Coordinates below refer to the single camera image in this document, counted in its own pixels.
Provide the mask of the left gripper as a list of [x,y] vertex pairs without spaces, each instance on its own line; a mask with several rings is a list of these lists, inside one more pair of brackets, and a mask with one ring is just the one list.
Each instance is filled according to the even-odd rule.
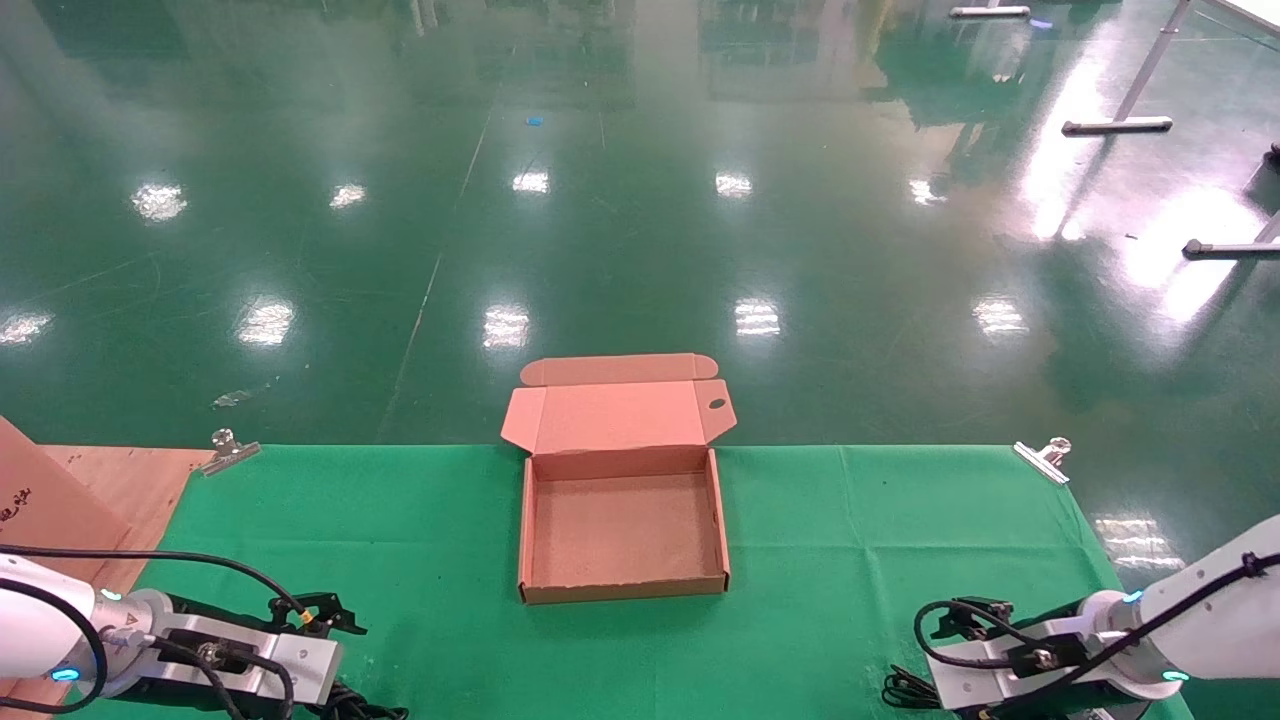
[[230,719],[337,719],[343,612],[289,623],[227,612],[132,612],[131,702]]

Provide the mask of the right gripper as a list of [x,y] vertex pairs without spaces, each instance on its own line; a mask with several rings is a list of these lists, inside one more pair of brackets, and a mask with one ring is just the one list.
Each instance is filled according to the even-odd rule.
[[1107,639],[1094,614],[945,614],[925,661],[940,707],[960,719],[1138,719],[1140,697],[1105,666],[1064,683]]

